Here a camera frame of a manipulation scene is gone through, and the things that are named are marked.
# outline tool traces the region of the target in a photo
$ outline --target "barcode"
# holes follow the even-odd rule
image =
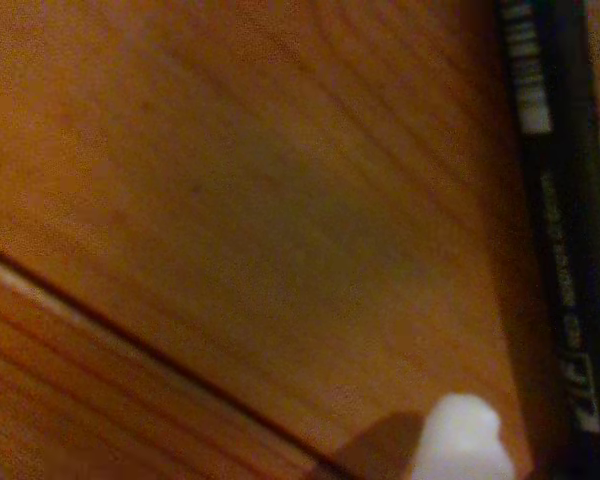
[[[522,133],[553,129],[540,60],[540,43],[528,1],[501,0],[504,37]]]

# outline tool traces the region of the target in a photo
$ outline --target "wooden plank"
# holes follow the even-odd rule
[[[0,478],[335,478],[0,265]]]
[[[0,2],[0,252],[325,454],[461,390],[542,468],[565,422],[488,3]],[[402,464],[388,425],[337,460]]]

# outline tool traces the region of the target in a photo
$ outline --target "black object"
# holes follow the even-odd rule
[[[600,140],[586,8],[578,0],[500,0],[497,9],[572,412],[569,478],[600,479]]]

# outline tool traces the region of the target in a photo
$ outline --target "wooden table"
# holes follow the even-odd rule
[[[0,472],[398,480],[462,391],[542,475],[490,4],[0,2]]]

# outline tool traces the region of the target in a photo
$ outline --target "white plastic object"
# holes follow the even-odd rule
[[[475,395],[448,395],[427,418],[412,480],[513,480],[500,417]]]

